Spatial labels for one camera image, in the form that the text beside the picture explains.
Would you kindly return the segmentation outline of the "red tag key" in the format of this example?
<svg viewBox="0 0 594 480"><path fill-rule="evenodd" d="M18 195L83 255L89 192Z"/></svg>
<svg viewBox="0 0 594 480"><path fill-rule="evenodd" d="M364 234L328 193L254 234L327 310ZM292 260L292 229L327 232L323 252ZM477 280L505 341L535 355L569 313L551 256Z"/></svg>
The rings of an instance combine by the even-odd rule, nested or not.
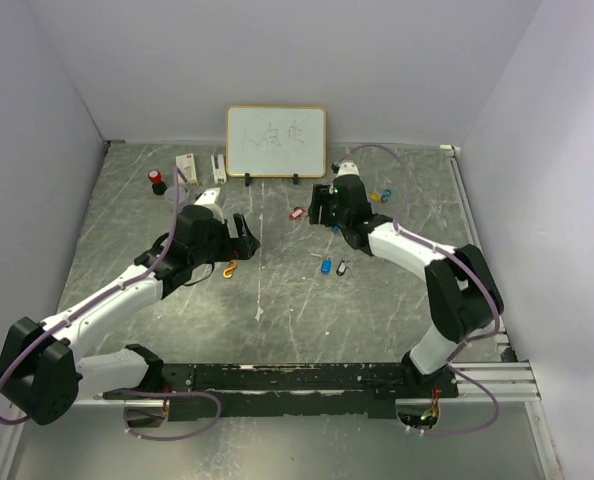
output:
<svg viewBox="0 0 594 480"><path fill-rule="evenodd" d="M289 218L291 220L296 220L300 217L302 217L305 213L305 210L301 207L297 207L295 208L290 214L289 214Z"/></svg>

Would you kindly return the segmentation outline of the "orange S carabiner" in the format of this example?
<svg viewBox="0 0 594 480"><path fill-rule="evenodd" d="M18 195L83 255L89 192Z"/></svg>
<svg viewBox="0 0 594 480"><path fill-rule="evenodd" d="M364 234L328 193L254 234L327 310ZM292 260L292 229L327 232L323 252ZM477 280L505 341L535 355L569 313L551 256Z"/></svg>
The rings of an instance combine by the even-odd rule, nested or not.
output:
<svg viewBox="0 0 594 480"><path fill-rule="evenodd" d="M228 263L228 266L224 269L222 275L225 279L231 279L234 275L235 270L238 267L238 262L232 260Z"/></svg>

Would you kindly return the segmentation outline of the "blue S carabiner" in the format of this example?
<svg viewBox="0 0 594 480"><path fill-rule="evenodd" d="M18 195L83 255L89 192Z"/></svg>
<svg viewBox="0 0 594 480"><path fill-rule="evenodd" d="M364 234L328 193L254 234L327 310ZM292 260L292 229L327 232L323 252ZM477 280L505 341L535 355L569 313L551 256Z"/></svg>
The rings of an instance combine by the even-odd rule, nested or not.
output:
<svg viewBox="0 0 594 480"><path fill-rule="evenodd" d="M380 202L386 203L390 197L392 196L392 191L390 189L386 189L380 196Z"/></svg>

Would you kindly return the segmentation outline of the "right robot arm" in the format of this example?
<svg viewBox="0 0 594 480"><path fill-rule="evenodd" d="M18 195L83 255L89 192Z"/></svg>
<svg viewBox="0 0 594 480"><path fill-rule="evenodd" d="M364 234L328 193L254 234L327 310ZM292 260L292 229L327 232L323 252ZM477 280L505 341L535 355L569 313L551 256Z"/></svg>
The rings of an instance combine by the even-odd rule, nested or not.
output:
<svg viewBox="0 0 594 480"><path fill-rule="evenodd" d="M308 216L312 224L338 227L352 249L391 262L425 282L431 326L402 359L411 366L401 374L408 395L425 396L436 384L435 373L466 342L485 338L483 330L489 325L500 326L503 300L482 251L473 244L433 242L375 213L358 175L315 185Z"/></svg>

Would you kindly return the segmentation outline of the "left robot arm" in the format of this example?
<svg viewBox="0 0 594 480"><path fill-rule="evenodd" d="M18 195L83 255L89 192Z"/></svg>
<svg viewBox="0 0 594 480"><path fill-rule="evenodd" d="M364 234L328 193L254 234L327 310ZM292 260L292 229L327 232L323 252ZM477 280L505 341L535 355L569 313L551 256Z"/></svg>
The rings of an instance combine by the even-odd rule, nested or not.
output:
<svg viewBox="0 0 594 480"><path fill-rule="evenodd" d="M191 286L196 268L251 259L260 242L243 215L233 219L235 236L216 208L186 206L169 232L100 291L42 321L15 322L0 354L0 396L26 420L47 425L86 394L130 389L150 399L163 392L164 362L147 348L131 344L99 357L87 352L112 327ZM0 415L1 424L8 422Z"/></svg>

